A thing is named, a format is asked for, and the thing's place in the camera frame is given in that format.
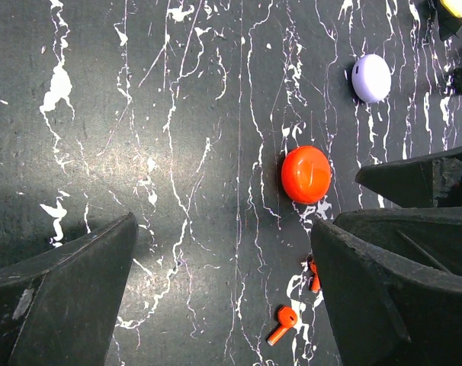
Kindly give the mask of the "lilac earbud charging case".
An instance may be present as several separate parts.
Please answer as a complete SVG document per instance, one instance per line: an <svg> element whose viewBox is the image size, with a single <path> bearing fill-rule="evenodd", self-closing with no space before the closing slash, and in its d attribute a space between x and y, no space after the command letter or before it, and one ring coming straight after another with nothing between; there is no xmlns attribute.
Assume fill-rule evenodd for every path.
<svg viewBox="0 0 462 366"><path fill-rule="evenodd" d="M355 94L365 103L378 103L391 90L392 76L383 57L365 54L353 65L351 83Z"/></svg>

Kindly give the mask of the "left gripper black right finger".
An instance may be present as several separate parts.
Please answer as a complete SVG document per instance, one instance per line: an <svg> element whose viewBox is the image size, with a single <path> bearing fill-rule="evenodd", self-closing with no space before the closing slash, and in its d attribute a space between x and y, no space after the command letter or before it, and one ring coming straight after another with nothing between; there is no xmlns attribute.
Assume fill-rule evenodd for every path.
<svg viewBox="0 0 462 366"><path fill-rule="evenodd" d="M462 365L462 207L317 220L313 258L345 365Z"/></svg>

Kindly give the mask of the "orange earbud charging case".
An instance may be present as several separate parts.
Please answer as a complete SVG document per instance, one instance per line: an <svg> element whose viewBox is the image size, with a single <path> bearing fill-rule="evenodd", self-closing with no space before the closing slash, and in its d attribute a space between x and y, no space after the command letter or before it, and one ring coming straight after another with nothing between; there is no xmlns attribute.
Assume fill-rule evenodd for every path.
<svg viewBox="0 0 462 366"><path fill-rule="evenodd" d="M326 155L314 146L290 151L281 167L281 183L287 196L300 204L315 204L329 190L332 172Z"/></svg>

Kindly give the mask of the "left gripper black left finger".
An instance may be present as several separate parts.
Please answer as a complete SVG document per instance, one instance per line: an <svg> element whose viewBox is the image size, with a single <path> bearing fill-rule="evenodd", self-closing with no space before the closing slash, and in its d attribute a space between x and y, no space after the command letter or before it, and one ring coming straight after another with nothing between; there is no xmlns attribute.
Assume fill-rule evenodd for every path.
<svg viewBox="0 0 462 366"><path fill-rule="evenodd" d="M103 365L138 237L133 213L0 269L0 365Z"/></svg>

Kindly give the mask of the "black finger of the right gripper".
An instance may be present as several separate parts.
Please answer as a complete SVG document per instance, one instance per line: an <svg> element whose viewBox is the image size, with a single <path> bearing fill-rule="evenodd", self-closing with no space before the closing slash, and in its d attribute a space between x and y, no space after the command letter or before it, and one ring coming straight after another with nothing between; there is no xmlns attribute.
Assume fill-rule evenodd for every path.
<svg viewBox="0 0 462 366"><path fill-rule="evenodd" d="M368 165L355 181L403 208L462 207L462 146Z"/></svg>

